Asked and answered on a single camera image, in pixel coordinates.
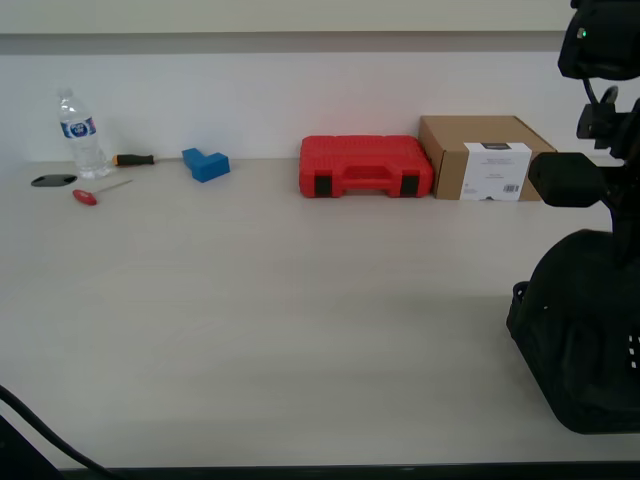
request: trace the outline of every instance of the cable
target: cable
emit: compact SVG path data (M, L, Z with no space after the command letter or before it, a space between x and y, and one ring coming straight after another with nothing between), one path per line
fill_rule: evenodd
M97 464L93 460L85 457L80 452L75 450L71 445L62 440L51 430L45 423L40 420L35 413L33 413L29 407L20 401L9 390L0 385L0 400L9 405L18 415L20 415L29 425L31 425L40 435L42 435L51 445L56 447L62 453L72 458L81 465L84 465L89 470L98 473L106 478L112 480L124 480L118 474L110 472L102 465Z
M598 101L598 98L596 97L596 94L593 93L593 87L591 86L591 82L589 81L589 79L583 79L582 83L584 84L584 90L587 92L587 97L589 97L589 101L591 102L591 104L597 105L598 103L600 103Z

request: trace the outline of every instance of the blue plastic block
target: blue plastic block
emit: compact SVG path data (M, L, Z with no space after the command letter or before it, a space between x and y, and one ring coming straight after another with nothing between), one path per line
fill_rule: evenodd
M182 152L182 158L191 176L202 183L231 171L229 158L221 153L205 157L198 149L191 148Z

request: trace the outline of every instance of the white table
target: white table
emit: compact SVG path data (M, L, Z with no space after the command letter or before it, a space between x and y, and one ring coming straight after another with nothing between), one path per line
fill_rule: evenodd
M513 284L608 229L602 205L305 199L294 160L121 170L96 207L29 186L69 171L0 180L0 384L95 460L640 459L638 436L566 430L505 327Z

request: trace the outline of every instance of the water bottle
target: water bottle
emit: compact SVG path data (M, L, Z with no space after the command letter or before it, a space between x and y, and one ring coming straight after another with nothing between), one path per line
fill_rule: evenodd
M112 171L112 165L98 145L96 126L91 114L80 99L73 96L70 88L60 89L58 97L60 97L58 118L73 153L78 175L87 179L108 175Z

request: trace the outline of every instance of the red plastic case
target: red plastic case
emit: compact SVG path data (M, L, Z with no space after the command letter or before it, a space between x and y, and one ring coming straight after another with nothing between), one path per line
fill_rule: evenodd
M390 197L424 197L433 168L414 137L307 137L300 150L300 192L341 197L346 190L384 190Z

